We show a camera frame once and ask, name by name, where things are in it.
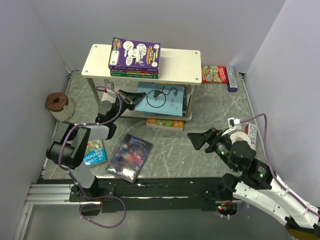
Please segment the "purple comic paperback book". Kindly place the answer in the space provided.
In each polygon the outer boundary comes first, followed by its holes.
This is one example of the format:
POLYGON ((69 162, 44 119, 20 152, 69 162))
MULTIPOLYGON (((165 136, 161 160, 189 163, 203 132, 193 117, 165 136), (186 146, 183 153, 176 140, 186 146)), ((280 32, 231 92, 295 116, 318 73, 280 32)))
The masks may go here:
POLYGON ((161 44, 114 37, 108 67, 111 70, 128 70, 157 73, 161 60, 161 44))

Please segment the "green Treehouse book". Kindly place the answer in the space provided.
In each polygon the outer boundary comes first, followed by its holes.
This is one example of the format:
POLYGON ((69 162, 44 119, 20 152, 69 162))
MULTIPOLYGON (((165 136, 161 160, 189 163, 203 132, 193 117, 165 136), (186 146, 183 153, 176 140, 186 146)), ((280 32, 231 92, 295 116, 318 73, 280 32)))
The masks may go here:
POLYGON ((140 74, 140 73, 125 73, 125 72, 111 72, 112 77, 125 77, 125 78, 141 78, 141 79, 158 79, 158 74, 140 74))

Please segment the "dark purple Crusoe book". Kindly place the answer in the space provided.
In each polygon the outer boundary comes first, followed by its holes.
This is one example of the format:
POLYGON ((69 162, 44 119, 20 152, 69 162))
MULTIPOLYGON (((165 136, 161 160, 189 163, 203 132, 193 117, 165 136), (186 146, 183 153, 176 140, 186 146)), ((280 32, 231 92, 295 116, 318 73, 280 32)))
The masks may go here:
POLYGON ((134 183, 152 148, 152 143, 126 134, 110 160, 106 172, 127 182, 134 183))

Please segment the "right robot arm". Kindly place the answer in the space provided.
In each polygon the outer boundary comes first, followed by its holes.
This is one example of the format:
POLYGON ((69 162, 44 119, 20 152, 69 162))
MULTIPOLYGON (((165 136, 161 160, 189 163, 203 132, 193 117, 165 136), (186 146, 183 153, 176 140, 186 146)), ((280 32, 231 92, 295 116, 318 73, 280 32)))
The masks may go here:
POLYGON ((243 200, 277 219, 291 234, 320 237, 320 210, 299 196, 266 163, 256 158, 250 138, 244 132, 231 135, 210 128, 203 133, 188 133, 195 150, 216 153, 233 172, 226 173, 218 187, 223 199, 243 200))

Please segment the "Roald Dahl Charlie book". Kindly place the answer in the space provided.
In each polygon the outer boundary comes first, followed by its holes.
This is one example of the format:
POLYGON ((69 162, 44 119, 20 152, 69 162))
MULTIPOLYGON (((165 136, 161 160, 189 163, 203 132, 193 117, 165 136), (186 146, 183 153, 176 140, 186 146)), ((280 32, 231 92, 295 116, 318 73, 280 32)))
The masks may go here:
POLYGON ((111 69, 110 73, 140 74, 140 75, 159 75, 158 71, 122 70, 111 69))

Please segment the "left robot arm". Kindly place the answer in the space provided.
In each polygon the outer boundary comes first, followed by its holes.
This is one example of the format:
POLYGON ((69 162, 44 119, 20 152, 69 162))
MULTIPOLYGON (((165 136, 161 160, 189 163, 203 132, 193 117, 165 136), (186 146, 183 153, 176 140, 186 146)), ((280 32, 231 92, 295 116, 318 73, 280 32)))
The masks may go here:
POLYGON ((88 142, 110 140, 117 126, 114 122, 126 111, 133 111, 147 95, 145 92, 114 91, 115 101, 104 100, 94 123, 75 124, 63 121, 46 149, 46 157, 67 172, 81 195, 88 201, 99 196, 99 183, 84 163, 88 142))

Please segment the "light blue cat book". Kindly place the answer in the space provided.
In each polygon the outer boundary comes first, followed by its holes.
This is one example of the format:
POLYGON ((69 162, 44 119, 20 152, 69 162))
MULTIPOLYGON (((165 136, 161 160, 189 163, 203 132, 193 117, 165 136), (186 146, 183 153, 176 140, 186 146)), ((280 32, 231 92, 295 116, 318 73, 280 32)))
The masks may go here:
POLYGON ((185 96, 185 87, 183 85, 140 81, 137 92, 146 93, 146 95, 135 106, 136 111, 177 117, 183 116, 185 96))

